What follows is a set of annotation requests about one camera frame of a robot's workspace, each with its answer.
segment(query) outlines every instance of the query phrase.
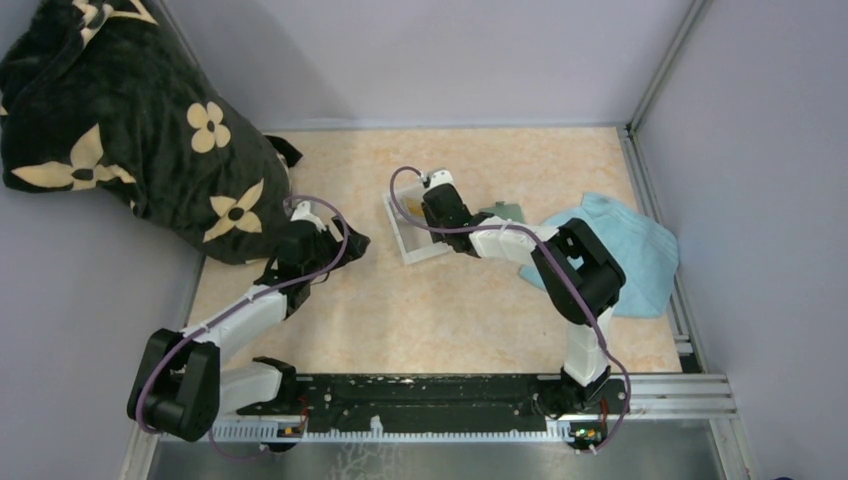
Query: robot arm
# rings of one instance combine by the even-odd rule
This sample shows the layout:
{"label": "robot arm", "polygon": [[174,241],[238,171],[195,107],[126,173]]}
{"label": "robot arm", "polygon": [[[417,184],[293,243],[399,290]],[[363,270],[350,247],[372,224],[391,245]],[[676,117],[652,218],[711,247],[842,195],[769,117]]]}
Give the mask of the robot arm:
{"label": "robot arm", "polygon": [[[219,415],[286,394],[295,371],[283,362],[260,358],[235,370],[221,372],[221,367],[251,340],[292,315],[310,295],[309,282],[269,292],[270,286],[327,267],[341,248],[341,242],[312,213],[310,202],[298,204],[291,220],[278,252],[241,299],[199,325],[179,332],[161,329],[150,337],[127,403],[131,419],[136,419],[142,387],[157,365],[177,343],[201,330],[171,360],[144,399],[142,412],[147,425],[195,441]],[[333,223],[342,230],[338,218],[333,218]],[[348,230],[346,251],[334,268],[362,257],[370,243],[368,237],[350,227]],[[245,300],[249,303],[238,308]],[[228,315],[226,321],[216,321],[224,315]]]}
{"label": "robot arm", "polygon": [[[425,188],[422,209],[431,227],[505,227],[512,223],[490,213],[472,215],[447,170],[430,172],[422,178],[422,183]],[[580,219],[572,219],[559,227],[524,227],[544,242],[592,310],[602,333],[606,334],[619,291],[625,282],[624,272],[615,259]],[[568,349],[563,372],[579,385],[576,387],[581,390],[578,397],[582,397],[583,401],[591,398],[609,376],[609,363],[586,315],[536,243],[525,233],[506,228],[431,235],[434,241],[445,242],[458,253],[478,258],[502,258],[535,266],[539,270],[551,301],[568,320]],[[580,258],[583,263],[575,268],[568,258]]]}

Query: blue towel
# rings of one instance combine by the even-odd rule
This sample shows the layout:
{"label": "blue towel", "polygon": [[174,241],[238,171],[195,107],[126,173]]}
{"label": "blue towel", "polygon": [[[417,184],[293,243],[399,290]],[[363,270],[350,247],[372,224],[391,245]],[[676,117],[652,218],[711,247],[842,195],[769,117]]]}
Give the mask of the blue towel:
{"label": "blue towel", "polygon": [[[615,314],[643,318],[662,315],[671,297],[674,272],[680,261],[674,235],[621,202],[597,193],[583,195],[580,207],[558,213],[544,225],[560,226],[575,217],[592,227],[627,277]],[[575,268],[582,263],[569,261]],[[545,289],[534,267],[522,267],[519,275]]]}

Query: white wall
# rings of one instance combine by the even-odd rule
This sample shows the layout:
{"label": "white wall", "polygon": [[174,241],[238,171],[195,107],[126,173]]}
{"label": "white wall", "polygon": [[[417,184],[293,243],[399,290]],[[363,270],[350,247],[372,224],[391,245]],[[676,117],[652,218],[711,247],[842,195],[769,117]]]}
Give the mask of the white wall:
{"label": "white wall", "polygon": [[717,1],[638,135],[763,478],[844,478],[848,2]]}
{"label": "white wall", "polygon": [[689,0],[166,0],[262,129],[631,118]]}
{"label": "white wall", "polygon": [[[0,1],[0,51],[36,4]],[[0,224],[0,477],[117,478],[144,344],[184,321],[199,256],[105,192],[0,185]]]}

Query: silver metal panel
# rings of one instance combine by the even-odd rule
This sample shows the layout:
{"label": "silver metal panel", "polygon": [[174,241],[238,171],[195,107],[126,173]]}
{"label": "silver metal panel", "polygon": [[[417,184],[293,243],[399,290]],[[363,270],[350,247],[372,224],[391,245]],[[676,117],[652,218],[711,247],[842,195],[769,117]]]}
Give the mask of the silver metal panel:
{"label": "silver metal panel", "polygon": [[[250,455],[255,445],[222,444]],[[279,456],[235,463],[209,444],[159,444],[151,480],[297,479],[580,479],[724,478],[706,421],[625,425],[597,457],[575,455],[565,445],[534,444],[337,444],[300,445]]]}
{"label": "silver metal panel", "polygon": [[741,430],[739,420],[710,420],[710,429],[716,442],[716,452],[726,478],[747,478],[756,480],[756,473],[749,468],[751,459],[747,457],[744,437],[737,434]]}

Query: white arm segment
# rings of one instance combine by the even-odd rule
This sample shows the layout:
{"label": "white arm segment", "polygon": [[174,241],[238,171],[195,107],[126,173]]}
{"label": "white arm segment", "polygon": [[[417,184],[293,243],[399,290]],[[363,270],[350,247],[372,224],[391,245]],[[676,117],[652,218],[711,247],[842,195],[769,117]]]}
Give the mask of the white arm segment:
{"label": "white arm segment", "polygon": [[[506,225],[500,217],[491,217],[480,225]],[[533,231],[543,242],[557,234],[556,227],[524,225]],[[526,234],[515,230],[484,230],[469,235],[474,250],[480,258],[503,258],[522,265],[535,266],[530,255],[536,249],[536,243]],[[608,337],[612,308],[606,309],[598,317],[598,327],[604,337]],[[589,325],[577,325],[567,322],[568,348],[563,369],[582,386],[587,386],[603,375],[609,366],[607,357],[598,345],[598,337]]]}
{"label": "white arm segment", "polygon": [[[598,317],[598,327],[605,338],[609,338],[612,308],[604,310]],[[598,379],[609,366],[607,356],[598,345],[598,336],[589,325],[568,322],[568,348],[565,351],[563,370],[582,386]]]}
{"label": "white arm segment", "polygon": [[[522,225],[533,231],[543,242],[557,234],[557,227],[543,227],[510,222],[500,217],[483,220],[480,226],[496,225],[506,227],[507,224]],[[503,258],[512,262],[534,267],[536,264],[530,254],[536,249],[536,243],[524,232],[501,228],[500,230],[482,230],[468,235],[474,251],[480,258]]]}
{"label": "white arm segment", "polygon": [[304,200],[294,207],[291,221],[294,222],[295,220],[306,220],[308,222],[312,222],[319,232],[327,229],[327,226],[324,225],[324,222],[320,218],[318,218],[318,215],[312,213],[312,202],[308,200]]}
{"label": "white arm segment", "polygon": [[221,399],[218,416],[234,412],[277,396],[283,374],[271,365],[251,363],[235,370],[221,372]]}
{"label": "white arm segment", "polygon": [[[245,294],[248,298],[266,289],[265,285],[251,287]],[[221,349],[221,365],[227,363],[236,352],[247,345],[265,330],[281,323],[286,318],[286,307],[288,302],[286,296],[279,293],[269,293],[263,297],[254,298],[250,305],[239,309],[225,322],[208,329],[208,331],[195,339],[198,343],[212,342]],[[232,304],[207,319],[199,325],[186,327],[182,330],[183,335],[189,335],[195,330],[206,330],[209,322],[217,317]]]}

